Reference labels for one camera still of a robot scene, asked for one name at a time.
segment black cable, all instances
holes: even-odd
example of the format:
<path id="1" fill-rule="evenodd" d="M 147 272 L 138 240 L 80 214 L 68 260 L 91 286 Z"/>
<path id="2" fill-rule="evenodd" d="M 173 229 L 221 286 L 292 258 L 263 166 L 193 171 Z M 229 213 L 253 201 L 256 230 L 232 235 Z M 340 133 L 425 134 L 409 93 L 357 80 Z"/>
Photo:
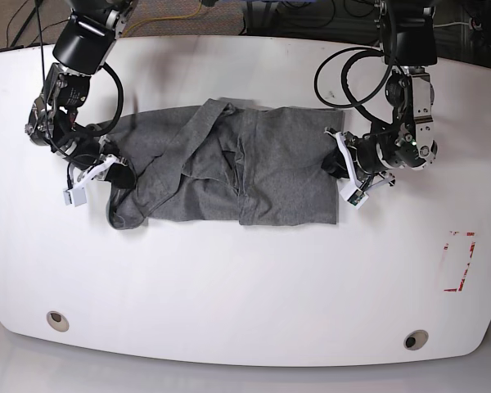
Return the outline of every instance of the black cable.
<path id="1" fill-rule="evenodd" d="M 323 23 L 321 25 L 315 25 L 315 26 L 309 26 L 309 25 L 299 25 L 297 23 L 294 23 L 294 22 L 291 22 L 289 20 L 284 20 L 283 22 L 284 23 L 287 23 L 288 25 L 290 26 L 293 26 L 293 27 L 299 27 L 301 29 L 321 29 L 322 27 L 326 27 L 328 26 L 336 17 L 336 5 L 335 5 L 335 0 L 331 0 L 331 4 L 333 6 L 333 13 L 331 15 L 331 18 L 329 18 L 329 20 L 326 22 L 326 23 Z"/>
<path id="2" fill-rule="evenodd" d="M 40 37 L 40 56 L 42 58 L 42 86 L 46 83 L 46 65 L 43 58 L 43 46 L 42 46 L 42 21 L 40 20 L 40 10 L 38 9 L 37 0 L 34 0 L 34 9 L 36 10 L 36 19 L 38 21 L 38 35 Z M 47 122 L 47 99 L 43 99 L 43 104 L 45 105 L 45 121 L 46 121 L 46 131 L 49 132 L 49 124 Z"/>
<path id="3" fill-rule="evenodd" d="M 342 51 L 339 51 L 331 56 L 329 56 L 317 69 L 316 74 L 314 75 L 314 92 L 317 95 L 317 98 L 320 100 L 320 102 L 324 105 L 330 106 L 331 108 L 336 108 L 336 109 L 351 109 L 351 108 L 356 108 L 357 106 L 361 106 L 362 104 L 365 104 L 372 98 L 374 98 L 375 95 L 378 94 L 380 90 L 384 87 L 385 83 L 387 82 L 387 79 L 390 77 L 391 71 L 393 69 L 394 63 L 396 61 L 396 54 L 397 54 L 397 29 L 396 29 L 396 20 L 394 18 L 394 11 L 393 7 L 387 7 L 387 12 L 389 13 L 390 17 L 390 25 L 391 25 L 391 53 L 390 53 L 390 59 L 389 59 L 389 64 L 387 65 L 387 69 L 385 70 L 384 76 L 382 77 L 382 80 L 376 86 L 375 90 L 373 90 L 367 97 L 360 101 L 355 101 L 351 102 L 350 104 L 334 104 L 332 102 L 326 101 L 320 92 L 318 91 L 318 77 L 320 76 L 320 72 L 322 69 L 326 66 L 329 61 L 333 60 L 337 56 L 341 55 L 342 53 L 346 52 L 351 52 L 351 51 L 357 51 L 357 50 L 367 50 L 366 47 L 349 47 L 347 49 L 344 49 Z"/>
<path id="4" fill-rule="evenodd" d="M 306 8 L 309 7 L 312 3 L 311 2 L 302 2 L 299 5 L 293 4 L 292 2 L 282 2 L 282 5 L 285 8 L 293 8 L 294 10 L 299 10 L 300 8 Z"/>
<path id="5" fill-rule="evenodd" d="M 42 33 L 43 33 L 44 31 L 46 31 L 47 29 L 49 29 L 50 27 L 52 27 L 52 26 L 56 26 L 56 25 L 61 25 L 62 23 L 67 22 L 68 20 L 69 20 L 69 19 L 64 19 L 64 20 L 61 20 L 60 22 L 56 22 L 56 23 L 53 23 L 53 24 L 51 24 L 51 25 L 49 25 L 49 26 L 46 26 L 46 27 L 44 27 L 44 28 L 42 29 Z M 37 40 L 37 39 L 38 39 L 38 34 L 37 34 L 37 36 L 34 38 L 34 40 L 33 40 L 33 41 L 32 41 L 32 42 L 29 44 L 29 46 L 33 45 L 33 44 L 36 42 L 36 40 Z"/>
<path id="6" fill-rule="evenodd" d="M 71 129 L 69 127 L 69 124 L 63 121 L 63 119 L 59 115 L 55 116 L 55 121 L 58 123 L 60 129 L 65 132 L 65 135 L 60 139 L 60 141 L 58 141 L 60 146 L 64 146 L 70 140 L 75 140 L 79 138 L 82 138 L 89 142 L 93 142 L 93 137 L 89 133 L 85 132 L 85 128 L 82 127 L 80 124 L 75 124 L 74 128 Z"/>
<path id="7" fill-rule="evenodd" d="M 116 112 L 113 120 L 105 127 L 104 129 L 99 129 L 98 131 L 89 132 L 89 135 L 92 137 L 101 137 L 102 135 L 106 135 L 110 133 L 113 128 L 117 125 L 120 120 L 120 116 L 122 115 L 122 109 L 124 109 L 124 87 L 122 86 L 122 82 L 118 75 L 113 71 L 113 69 L 107 64 L 104 63 L 103 69 L 106 70 L 107 74 L 115 81 L 116 90 L 118 91 L 118 99 L 116 102 Z"/>
<path id="8" fill-rule="evenodd" d="M 103 68 L 115 81 L 116 89 L 118 91 L 115 117 L 104 129 L 99 129 L 95 131 L 93 129 L 84 128 L 85 130 L 84 132 L 72 131 L 66 133 L 59 141 L 61 146 L 65 145 L 68 141 L 72 139 L 101 137 L 102 135 L 106 135 L 107 133 L 110 133 L 113 130 L 113 128 L 118 124 L 120 120 L 120 116 L 122 115 L 122 110 L 124 109 L 124 88 L 122 87 L 122 82 L 120 81 L 118 75 L 113 71 L 113 69 L 107 63 L 104 63 Z"/>
<path id="9" fill-rule="evenodd" d="M 11 23 L 13 21 L 13 19 L 15 19 L 15 16 L 18 15 L 18 13 L 20 11 L 22 11 L 22 8 L 25 7 L 25 4 L 28 3 L 29 0 L 25 0 L 22 5 L 20 6 L 20 8 L 18 8 L 18 10 L 16 10 L 16 12 L 13 14 L 13 16 L 11 17 L 11 19 L 9 20 L 9 23 L 7 24 L 7 28 L 6 28 L 6 47 L 9 47 L 9 27 L 11 26 Z"/>
<path id="10" fill-rule="evenodd" d="M 349 70 L 353 66 L 354 63 L 356 63 L 359 60 L 362 60 L 366 57 L 382 57 L 384 56 L 384 53 L 382 51 L 378 51 L 376 49 L 371 49 L 371 48 L 366 48 L 363 51 L 359 53 L 355 53 L 353 56 L 350 57 L 349 60 L 347 60 L 344 64 L 344 67 L 342 68 L 342 72 L 340 75 L 340 82 L 342 84 L 342 90 L 344 91 L 345 96 L 349 100 L 349 102 L 356 102 L 356 98 L 353 96 L 351 91 L 349 90 L 349 84 L 347 80 L 347 75 L 349 73 Z M 376 116 L 372 115 L 369 113 L 369 111 L 365 108 L 364 105 L 359 105 L 355 108 L 360 115 L 368 119 L 372 123 L 376 123 L 382 128 L 387 128 L 391 126 L 391 124 L 385 122 L 384 120 L 381 120 L 377 118 Z"/>
<path id="11" fill-rule="evenodd" d="M 375 6 L 375 2 L 370 2 L 368 0 L 353 0 L 354 2 L 359 2 L 360 4 L 365 4 L 367 6 Z"/>
<path id="12" fill-rule="evenodd" d="M 353 18 L 365 18 L 366 16 L 370 16 L 375 11 L 374 4 L 369 4 L 368 2 L 357 2 L 358 4 L 365 4 L 366 6 L 371 6 L 371 10 L 365 14 L 357 15 L 351 12 L 347 7 L 347 0 L 344 0 L 344 9 L 347 15 L 352 16 Z"/>
<path id="13" fill-rule="evenodd" d="M 244 27 L 243 27 L 242 31 L 240 33 L 238 33 L 238 35 L 244 35 L 246 33 L 246 30 L 247 30 L 246 17 L 243 16 L 242 19 L 244 21 Z"/>
<path id="14" fill-rule="evenodd" d="M 40 6 L 43 3 L 43 0 L 35 0 L 34 3 L 35 3 L 36 7 L 40 8 Z M 13 38 L 13 41 L 11 42 L 11 47 L 14 47 L 16 45 L 16 43 L 18 43 L 18 40 L 20 39 L 20 37 L 24 33 L 25 29 L 27 29 L 27 26 L 29 25 L 29 23 L 33 19 L 33 16 L 36 12 L 36 7 L 33 8 L 33 10 L 31 10 L 30 14 L 25 19 L 24 24 L 20 27 L 20 30 L 18 30 L 18 33 L 16 33 L 16 36 Z"/>

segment gray cloth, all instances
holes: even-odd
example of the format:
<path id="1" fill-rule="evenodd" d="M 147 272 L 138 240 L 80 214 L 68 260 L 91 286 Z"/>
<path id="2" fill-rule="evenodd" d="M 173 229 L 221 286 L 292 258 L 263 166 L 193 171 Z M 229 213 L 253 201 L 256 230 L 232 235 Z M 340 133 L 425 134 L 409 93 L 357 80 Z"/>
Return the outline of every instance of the gray cloth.
<path id="1" fill-rule="evenodd" d="M 126 116 L 109 139 L 131 162 L 137 187 L 111 189 L 108 220 L 116 229 L 147 217 L 336 224 L 336 180 L 321 168 L 336 144 L 323 130 L 340 130 L 343 118 L 339 111 L 242 110 L 215 100 Z"/>

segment wire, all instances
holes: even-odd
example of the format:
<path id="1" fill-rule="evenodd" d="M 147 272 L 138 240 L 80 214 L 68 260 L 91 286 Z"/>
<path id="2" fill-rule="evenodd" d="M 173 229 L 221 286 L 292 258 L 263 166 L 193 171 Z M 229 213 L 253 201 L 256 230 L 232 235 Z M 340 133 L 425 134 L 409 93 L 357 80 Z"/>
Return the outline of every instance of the wire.
<path id="1" fill-rule="evenodd" d="M 115 112 L 115 117 L 107 125 L 107 127 L 89 133 L 92 137 L 101 137 L 102 135 L 106 135 L 107 133 L 110 133 L 113 130 L 113 128 L 117 125 L 118 121 L 120 120 L 120 116 L 122 115 L 122 109 L 124 109 L 124 87 L 122 86 L 122 82 L 120 81 L 120 78 L 109 66 L 109 64 L 104 63 L 103 69 L 106 70 L 107 74 L 110 75 L 110 77 L 115 81 L 116 84 L 116 90 L 118 91 L 116 112 Z"/>
<path id="2" fill-rule="evenodd" d="M 42 58 L 42 86 L 46 83 L 46 66 L 45 60 L 43 58 L 43 43 L 42 43 L 42 21 L 40 20 L 40 10 L 38 8 L 37 0 L 34 1 L 34 9 L 36 10 L 36 19 L 38 22 L 38 36 L 40 37 L 40 57 Z M 43 105 L 45 106 L 45 122 L 46 122 L 46 131 L 49 132 L 49 124 L 47 122 L 47 99 L 43 98 Z"/>
<path id="3" fill-rule="evenodd" d="M 386 56 L 386 57 L 390 58 L 390 55 L 388 55 L 387 53 L 384 53 L 383 51 L 377 51 L 376 49 L 373 49 L 373 48 L 366 48 L 365 50 L 354 54 L 345 62 L 344 67 L 342 68 L 340 80 L 342 83 L 342 90 L 344 91 L 344 94 L 348 98 L 349 102 L 356 102 L 356 98 L 354 97 L 354 95 L 349 90 L 348 74 L 349 74 L 349 70 L 351 69 L 351 67 L 354 65 L 354 63 L 356 63 L 359 60 L 362 60 L 363 58 L 366 58 L 366 57 L 382 57 L 382 56 Z M 407 80 L 406 75 L 405 75 L 404 71 L 402 70 L 402 67 L 400 67 L 400 64 L 398 63 L 398 61 L 396 59 L 394 61 L 394 66 L 397 66 L 399 68 L 399 71 L 402 74 L 402 76 L 404 77 L 404 80 Z M 389 123 L 385 122 L 384 120 L 379 119 L 376 116 L 369 113 L 369 111 L 365 108 L 364 105 L 357 106 L 355 109 L 363 117 L 365 117 L 367 120 L 369 120 L 372 123 L 378 124 L 383 129 L 388 129 L 389 127 L 391 127 L 391 129 L 396 130 L 395 125 L 401 124 L 402 118 L 403 118 L 403 116 L 401 116 L 399 119 L 396 120 L 396 123 L 394 122 L 393 124 L 389 124 Z"/>
<path id="4" fill-rule="evenodd" d="M 56 23 L 53 23 L 52 25 L 46 26 L 46 27 L 43 28 L 42 33 L 44 31 L 46 31 L 47 29 L 49 29 L 50 27 L 56 26 L 56 25 L 61 25 L 62 23 L 67 22 L 68 20 L 69 19 L 64 19 L 64 20 L 61 20 L 60 22 L 56 22 Z M 36 40 L 38 39 L 38 37 L 39 37 L 39 34 L 37 34 L 37 36 L 34 38 L 34 40 L 31 41 L 31 43 L 29 44 L 29 46 L 33 45 L 36 42 Z"/>
<path id="5" fill-rule="evenodd" d="M 238 33 L 238 35 L 246 35 L 246 30 L 247 30 L 246 17 L 244 16 L 242 19 L 244 20 L 244 27 L 242 28 L 241 32 Z"/>
<path id="6" fill-rule="evenodd" d="M 16 10 L 16 12 L 13 14 L 13 16 L 11 17 L 11 19 L 9 20 L 9 23 L 7 24 L 7 28 L 6 28 L 6 47 L 9 47 L 9 27 L 11 26 L 11 23 L 12 21 L 15 19 L 15 16 L 18 15 L 18 13 L 20 11 L 22 11 L 22 8 L 25 7 L 25 4 L 27 4 L 29 2 L 29 0 L 25 0 L 22 5 L 20 6 L 20 8 L 18 8 L 18 10 Z"/>
<path id="7" fill-rule="evenodd" d="M 451 23 L 444 23 L 442 25 L 433 25 L 433 27 L 449 27 L 449 26 L 459 26 L 459 25 L 464 25 L 467 27 L 470 27 L 469 22 L 451 22 Z"/>
<path id="8" fill-rule="evenodd" d="M 349 16 L 352 16 L 353 18 L 365 18 L 366 16 L 370 16 L 374 11 L 375 11 L 375 5 L 374 4 L 370 4 L 368 2 L 361 2 L 361 1 L 358 1 L 357 2 L 358 4 L 365 4 L 366 6 L 371 6 L 371 10 L 365 14 L 361 14 L 361 15 L 358 15 L 358 14 L 354 14 L 353 12 L 351 12 L 348 7 L 347 7 L 347 0 L 344 0 L 344 9 L 345 9 L 345 12 L 347 13 L 347 15 Z"/>
<path id="9" fill-rule="evenodd" d="M 137 29 L 137 28 L 139 28 L 139 27 L 141 27 L 147 23 L 160 22 L 162 20 L 182 20 L 182 19 L 192 18 L 193 16 L 197 16 L 198 14 L 200 14 L 200 11 L 202 10 L 202 2 L 201 2 L 201 0 L 198 0 L 198 1 L 199 1 L 198 8 L 192 14 L 183 15 L 183 16 L 163 16 L 160 18 L 149 18 L 149 19 L 140 20 L 139 22 L 135 23 L 134 25 L 129 27 L 127 30 L 125 30 L 124 33 L 122 34 L 122 37 L 127 37 L 129 35 L 129 33 L 131 33 L 133 30 L 135 30 L 135 29 Z"/>
<path id="10" fill-rule="evenodd" d="M 384 76 L 382 77 L 382 80 L 376 86 L 375 90 L 373 90 L 367 97 L 360 101 L 354 101 L 351 102 L 350 104 L 335 104 L 333 102 L 326 101 L 320 92 L 318 91 L 318 77 L 320 76 L 320 72 L 322 69 L 326 66 L 329 61 L 333 60 L 335 57 L 338 57 L 342 53 L 346 52 L 352 52 L 352 51 L 359 51 L 359 50 L 367 50 L 367 47 L 348 47 L 347 49 L 344 49 L 342 51 L 339 51 L 337 53 L 334 53 L 333 55 L 329 56 L 317 69 L 316 74 L 314 75 L 314 92 L 317 96 L 317 98 L 320 100 L 320 102 L 324 105 L 330 106 L 331 108 L 335 109 L 351 109 L 351 108 L 356 108 L 357 106 L 361 106 L 362 104 L 365 104 L 372 98 L 374 98 L 375 95 L 378 94 L 380 90 L 384 87 L 385 83 L 387 82 L 387 79 L 390 77 L 391 71 L 394 67 L 394 63 L 396 62 L 396 54 L 397 54 L 397 29 L 396 29 L 396 20 L 394 18 L 394 11 L 393 7 L 389 6 L 387 7 L 387 12 L 390 17 L 390 25 L 391 25 L 391 53 L 390 53 L 390 59 L 389 59 L 389 64 L 387 65 L 387 69 L 385 70 Z"/>
<path id="11" fill-rule="evenodd" d="M 42 6 L 42 3 L 43 3 L 43 0 L 37 0 L 37 6 L 38 6 L 38 8 L 40 8 Z M 27 29 L 27 27 L 31 23 L 31 20 L 33 19 L 35 13 L 36 13 L 36 9 L 33 7 L 33 9 L 31 10 L 31 12 L 29 13 L 29 15 L 27 15 L 27 18 L 25 18 L 24 23 L 22 24 L 22 26 L 18 30 L 18 33 L 16 33 L 16 36 L 11 41 L 11 46 L 10 47 L 14 47 L 16 45 L 16 43 L 18 43 L 18 41 L 22 37 L 22 34 L 25 32 L 25 29 Z"/>
<path id="12" fill-rule="evenodd" d="M 302 2 L 300 5 L 293 4 L 292 2 L 282 2 L 282 5 L 285 8 L 293 8 L 294 10 L 299 10 L 300 8 L 309 7 L 311 4 L 312 4 L 311 2 Z"/>
<path id="13" fill-rule="evenodd" d="M 321 29 L 322 27 L 328 26 L 336 17 L 336 5 L 335 5 L 335 0 L 331 0 L 331 4 L 333 6 L 333 13 L 331 15 L 331 18 L 326 23 L 323 23 L 321 25 L 315 25 L 315 26 L 309 26 L 309 25 L 299 25 L 297 23 L 291 22 L 289 20 L 284 20 L 284 23 L 287 23 L 290 26 L 293 27 L 300 27 L 301 29 Z"/>

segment metal bracket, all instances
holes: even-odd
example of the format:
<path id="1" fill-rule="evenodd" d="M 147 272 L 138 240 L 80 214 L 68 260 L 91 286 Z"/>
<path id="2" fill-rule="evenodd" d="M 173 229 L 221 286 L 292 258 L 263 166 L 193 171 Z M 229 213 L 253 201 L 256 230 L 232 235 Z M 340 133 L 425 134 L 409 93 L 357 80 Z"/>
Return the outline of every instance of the metal bracket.
<path id="1" fill-rule="evenodd" d="M 429 164 L 435 158 L 434 152 L 431 151 L 434 122 L 431 116 L 433 97 L 430 75 L 422 67 L 406 69 L 406 71 L 412 83 L 412 107 L 418 155 Z"/>
<path id="2" fill-rule="evenodd" d="M 396 182 L 396 179 L 393 174 L 382 174 L 384 177 L 380 182 L 374 183 L 371 186 L 369 186 L 366 190 L 366 192 L 374 191 L 377 188 L 380 188 L 382 186 L 385 186 L 389 184 L 390 186 L 394 186 L 394 183 Z"/>
<path id="3" fill-rule="evenodd" d="M 78 207 L 88 203 L 85 193 L 85 186 L 94 179 L 104 180 L 109 168 L 113 164 L 122 164 L 122 161 L 118 157 L 108 155 L 101 164 L 92 166 L 91 168 L 82 172 L 79 176 L 79 181 L 74 184 L 72 188 L 64 190 L 65 204 Z"/>
<path id="4" fill-rule="evenodd" d="M 360 206 L 367 201 L 369 196 L 360 189 L 362 183 L 357 178 L 357 174 L 354 169 L 353 157 L 345 145 L 345 133 L 336 133 L 335 139 L 342 156 L 344 156 L 345 165 L 349 174 L 349 182 L 340 190 L 340 196 L 344 199 L 344 201 L 350 203 L 357 209 L 360 209 Z"/>

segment white table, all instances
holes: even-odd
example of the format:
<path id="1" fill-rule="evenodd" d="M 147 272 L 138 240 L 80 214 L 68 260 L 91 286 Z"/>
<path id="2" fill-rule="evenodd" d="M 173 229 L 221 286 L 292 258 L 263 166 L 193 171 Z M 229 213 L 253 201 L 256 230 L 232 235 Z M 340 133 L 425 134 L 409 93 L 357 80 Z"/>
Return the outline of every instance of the white table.
<path id="1" fill-rule="evenodd" d="M 126 115 L 210 97 L 319 107 L 314 71 L 343 47 L 130 38 L 109 63 L 124 84 Z M 340 66 L 327 67 L 321 79 L 322 91 L 338 101 L 345 99 Z M 382 72 L 378 60 L 356 65 L 355 94 L 367 93 Z M 109 185 L 89 188 L 87 206 L 64 206 L 66 163 L 23 133 L 41 88 L 38 50 L 0 54 L 1 323 L 72 346 L 215 364 L 381 364 L 468 354 L 491 319 L 491 70 L 441 61 L 429 72 L 436 164 L 398 171 L 397 187 L 379 190 L 359 211 L 340 204 L 339 225 L 153 220 L 116 232 L 104 216 Z M 79 122 L 107 120 L 114 106 L 115 86 L 101 72 Z M 367 107 L 390 118 L 382 95 Z M 345 128 L 365 133 L 368 124 L 349 113 Z M 471 241 L 465 286 L 445 291 L 459 287 Z M 68 332 L 47 324 L 52 310 L 69 319 Z M 405 337 L 418 329 L 429 333 L 427 344 L 406 350 Z"/>

